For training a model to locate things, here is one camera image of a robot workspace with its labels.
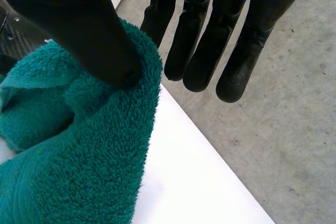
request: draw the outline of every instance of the concrete floor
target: concrete floor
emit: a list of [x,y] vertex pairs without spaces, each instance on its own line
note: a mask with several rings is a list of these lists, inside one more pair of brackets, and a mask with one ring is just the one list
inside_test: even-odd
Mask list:
[[[140,26],[148,3],[123,0],[118,13]],[[160,47],[164,61],[182,4]],[[163,84],[275,223],[334,224],[336,0],[297,0],[274,28],[242,99],[227,104],[215,87],[246,7],[204,92],[165,77]]]

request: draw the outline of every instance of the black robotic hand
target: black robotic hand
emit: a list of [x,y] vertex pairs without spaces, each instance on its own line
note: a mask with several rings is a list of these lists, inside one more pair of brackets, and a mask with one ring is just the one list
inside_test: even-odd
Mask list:
[[[160,45],[174,13],[176,0],[151,0],[141,29]],[[210,0],[184,0],[164,72],[168,79],[183,79],[187,89],[203,91],[235,28],[246,0],[213,0],[209,23],[196,47]],[[276,21],[295,0],[251,0],[236,47],[217,84],[217,96],[236,102],[245,90],[258,57]]]
[[[55,40],[93,76],[119,87],[137,83],[140,58],[111,0],[7,0],[10,6]],[[18,36],[7,41],[6,49]],[[13,65],[1,57],[4,72]]]

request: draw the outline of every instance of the towel fold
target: towel fold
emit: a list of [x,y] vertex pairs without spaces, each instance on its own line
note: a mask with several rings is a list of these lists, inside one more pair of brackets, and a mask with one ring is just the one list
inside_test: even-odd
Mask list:
[[0,133],[20,154],[0,165],[1,223],[131,222],[162,64],[144,33],[123,26],[142,57],[133,88],[95,79],[55,42],[3,80]]

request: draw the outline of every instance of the teal microfiber towel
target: teal microfiber towel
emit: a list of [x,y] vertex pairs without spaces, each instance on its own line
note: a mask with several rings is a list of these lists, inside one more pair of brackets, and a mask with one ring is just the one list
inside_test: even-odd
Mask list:
[[142,78],[118,89],[92,77],[55,42],[0,85],[0,133],[19,152],[0,165],[0,223],[130,223],[158,104],[162,64],[123,26]]

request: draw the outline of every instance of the carbon fiber surface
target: carbon fiber surface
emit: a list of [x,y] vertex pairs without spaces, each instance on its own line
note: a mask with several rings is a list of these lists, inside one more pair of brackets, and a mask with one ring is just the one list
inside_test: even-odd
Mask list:
[[46,43],[48,36],[0,0],[0,55],[20,59]]

